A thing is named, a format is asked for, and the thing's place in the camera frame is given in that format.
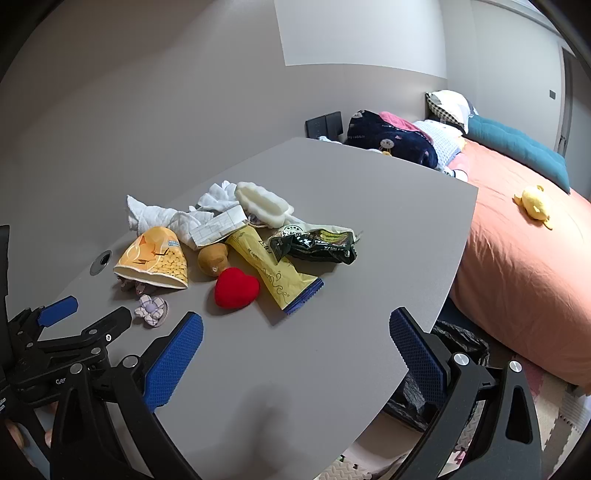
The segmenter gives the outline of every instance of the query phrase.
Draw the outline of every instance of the lavender flower toy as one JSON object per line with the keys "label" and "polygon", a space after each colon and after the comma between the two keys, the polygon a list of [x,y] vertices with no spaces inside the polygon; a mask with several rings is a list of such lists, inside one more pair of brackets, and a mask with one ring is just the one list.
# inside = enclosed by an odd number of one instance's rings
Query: lavender flower toy
{"label": "lavender flower toy", "polygon": [[153,299],[148,295],[142,295],[139,299],[139,307],[135,309],[135,314],[142,317],[148,325],[159,327],[164,323],[168,313],[168,304],[160,297]]}

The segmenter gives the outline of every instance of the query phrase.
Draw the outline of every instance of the teal pillow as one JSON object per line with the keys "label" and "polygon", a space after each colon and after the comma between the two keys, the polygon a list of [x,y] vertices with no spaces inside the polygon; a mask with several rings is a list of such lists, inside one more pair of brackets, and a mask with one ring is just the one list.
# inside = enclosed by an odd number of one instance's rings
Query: teal pillow
{"label": "teal pillow", "polygon": [[522,131],[475,115],[469,119],[466,138],[523,163],[570,194],[564,157]]}

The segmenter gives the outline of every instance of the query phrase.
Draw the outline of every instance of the yellow plush toy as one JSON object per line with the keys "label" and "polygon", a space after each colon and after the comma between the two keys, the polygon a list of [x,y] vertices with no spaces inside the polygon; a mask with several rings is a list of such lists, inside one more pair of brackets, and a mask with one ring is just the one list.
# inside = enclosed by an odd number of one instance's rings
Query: yellow plush toy
{"label": "yellow plush toy", "polygon": [[523,205],[527,214],[534,220],[541,220],[548,230],[552,230],[550,223],[550,198],[544,193],[541,185],[526,187],[521,197],[513,196],[517,205]]}

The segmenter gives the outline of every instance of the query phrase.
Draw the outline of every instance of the pink pillowcase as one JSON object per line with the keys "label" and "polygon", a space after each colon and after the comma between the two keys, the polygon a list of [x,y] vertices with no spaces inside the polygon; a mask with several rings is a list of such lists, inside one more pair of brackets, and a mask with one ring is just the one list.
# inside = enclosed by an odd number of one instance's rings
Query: pink pillowcase
{"label": "pink pillowcase", "polygon": [[425,135],[425,137],[427,138],[427,140],[429,140],[429,143],[431,145],[433,145],[433,139],[431,137],[429,137],[429,135],[427,135],[423,130],[421,130],[420,128],[415,127],[408,120],[405,120],[404,118],[400,118],[399,116],[396,116],[396,115],[394,115],[393,113],[390,113],[390,112],[382,112],[379,115],[382,118],[382,120],[384,120],[385,122],[388,122],[390,125],[393,125],[396,128],[399,128],[400,130],[406,130],[407,132],[420,132],[420,133],[422,133],[423,135]]}

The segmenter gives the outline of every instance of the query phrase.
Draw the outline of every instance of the plaid pillow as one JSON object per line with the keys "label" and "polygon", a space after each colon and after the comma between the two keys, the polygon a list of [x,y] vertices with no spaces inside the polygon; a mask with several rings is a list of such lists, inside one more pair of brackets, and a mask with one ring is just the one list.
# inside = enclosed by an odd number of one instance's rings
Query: plaid pillow
{"label": "plaid pillow", "polygon": [[459,93],[450,92],[450,95],[447,95],[446,92],[444,90],[442,92],[426,93],[429,110],[442,123],[452,124],[454,127],[459,128],[463,134],[467,134],[468,117],[471,115],[468,101]]}

